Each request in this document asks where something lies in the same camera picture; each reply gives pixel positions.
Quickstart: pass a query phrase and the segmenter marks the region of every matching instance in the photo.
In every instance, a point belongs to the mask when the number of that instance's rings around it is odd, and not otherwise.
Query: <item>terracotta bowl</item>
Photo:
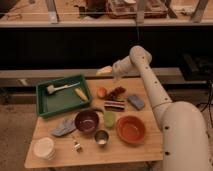
[[[118,136],[130,144],[140,144],[146,132],[144,123],[136,116],[121,117],[116,123]]]
[[[82,133],[92,133],[96,130],[99,123],[99,117],[93,110],[84,110],[75,117],[75,126]]]

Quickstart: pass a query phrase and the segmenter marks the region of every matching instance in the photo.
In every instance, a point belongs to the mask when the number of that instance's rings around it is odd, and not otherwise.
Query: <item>brush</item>
[[[54,85],[51,84],[47,87],[47,92],[48,92],[48,94],[53,94],[56,91],[63,90],[63,89],[66,89],[66,88],[70,88],[70,87],[74,87],[74,86],[77,86],[79,84],[80,84],[80,82],[75,83],[75,84],[71,84],[71,85],[63,85],[61,87],[54,87]]]

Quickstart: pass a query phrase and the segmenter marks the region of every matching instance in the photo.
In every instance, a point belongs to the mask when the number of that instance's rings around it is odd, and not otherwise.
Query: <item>brush handle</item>
[[[70,88],[70,87],[74,87],[74,86],[77,86],[79,84],[80,84],[80,82],[75,83],[75,84],[71,84],[71,85],[64,85],[64,86],[61,86],[61,87],[55,87],[55,91],[66,89],[66,88]]]

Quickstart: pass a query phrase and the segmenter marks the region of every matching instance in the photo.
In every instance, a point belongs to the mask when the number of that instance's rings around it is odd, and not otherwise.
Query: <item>corn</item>
[[[83,101],[88,101],[87,96],[84,94],[84,92],[80,88],[75,88],[74,89],[76,94],[83,100]]]

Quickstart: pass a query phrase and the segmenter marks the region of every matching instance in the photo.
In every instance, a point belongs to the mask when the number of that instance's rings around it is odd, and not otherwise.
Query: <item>small metal cup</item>
[[[109,134],[104,130],[99,130],[95,133],[95,141],[99,146],[105,146],[109,139]]]

